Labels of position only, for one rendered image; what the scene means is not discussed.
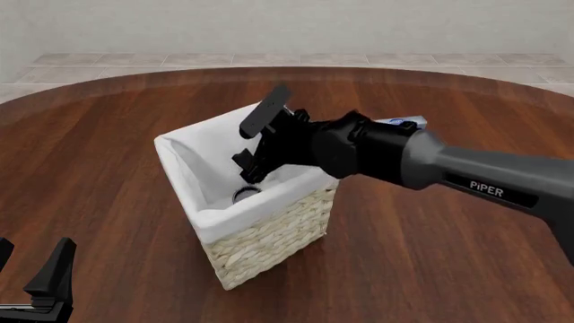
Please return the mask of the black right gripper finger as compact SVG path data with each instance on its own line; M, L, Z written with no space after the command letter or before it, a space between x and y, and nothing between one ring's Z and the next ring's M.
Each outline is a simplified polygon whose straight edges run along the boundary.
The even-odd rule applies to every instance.
M266 169L244 169L240 172L240 176L248 184L257 184L262 182L271 171Z
M234 154L232 160L240 166L241 169L248 170L255 159L254 155L248 149L244 149L240 153Z

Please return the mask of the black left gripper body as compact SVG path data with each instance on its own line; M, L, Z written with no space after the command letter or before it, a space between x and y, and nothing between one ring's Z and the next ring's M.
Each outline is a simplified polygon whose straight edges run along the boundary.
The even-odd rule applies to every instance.
M30 304L0 304L0 323L68 323L73 306L56 298L32 299Z

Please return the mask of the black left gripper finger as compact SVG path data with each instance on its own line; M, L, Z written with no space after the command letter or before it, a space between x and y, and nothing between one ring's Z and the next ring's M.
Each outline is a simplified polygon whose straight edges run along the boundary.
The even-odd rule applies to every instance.
M32 301L72 301L72 270L77 245L62 238L38 273L23 287Z
M14 250L14 245L6 238L0 238L0 270L4 268Z

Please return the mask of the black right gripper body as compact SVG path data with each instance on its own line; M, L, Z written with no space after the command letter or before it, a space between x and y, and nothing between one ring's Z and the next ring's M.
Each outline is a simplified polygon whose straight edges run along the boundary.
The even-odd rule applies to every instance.
M251 169L275 171L284 165L314 166L309 148L310 115L296 109L291 117L278 118L261 131Z

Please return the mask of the dark soup tin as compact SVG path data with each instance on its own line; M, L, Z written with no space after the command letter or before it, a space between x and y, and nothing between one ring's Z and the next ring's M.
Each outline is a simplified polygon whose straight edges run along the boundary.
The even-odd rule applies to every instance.
M262 190L256 186L246 185L245 187L240 188L239 190L237 190L233 194L232 203L237 204L239 201L242 201L242 200L249 198L251 196L255 196L261 192L262 192Z

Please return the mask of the woven basket with white lining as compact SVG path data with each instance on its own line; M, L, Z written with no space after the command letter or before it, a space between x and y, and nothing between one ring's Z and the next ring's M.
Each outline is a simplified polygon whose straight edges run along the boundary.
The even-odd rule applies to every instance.
M253 151L239 123L254 104L154 139L161 166L224 290L253 279L326 234L338 180L317 167L282 166L235 201L247 183L231 159Z

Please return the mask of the flat plate on black stalk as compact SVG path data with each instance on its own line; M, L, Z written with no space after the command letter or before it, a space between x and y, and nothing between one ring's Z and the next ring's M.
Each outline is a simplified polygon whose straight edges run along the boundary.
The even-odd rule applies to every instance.
M276 119L291 117L292 112L286 108L291 92L286 85L277 85L257 104L239 124L239 134L243 139L252 139Z

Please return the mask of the blue and white food box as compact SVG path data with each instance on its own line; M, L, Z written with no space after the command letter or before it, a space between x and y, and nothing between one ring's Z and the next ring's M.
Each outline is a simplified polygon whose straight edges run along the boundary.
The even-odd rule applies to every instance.
M404 122L412 122L415 123L417 128L424 129L427 126L427 120L419 115L419 116L410 116L404 118L385 118L385 119L378 119L376 120L378 123L385 123L389 125L400 126Z

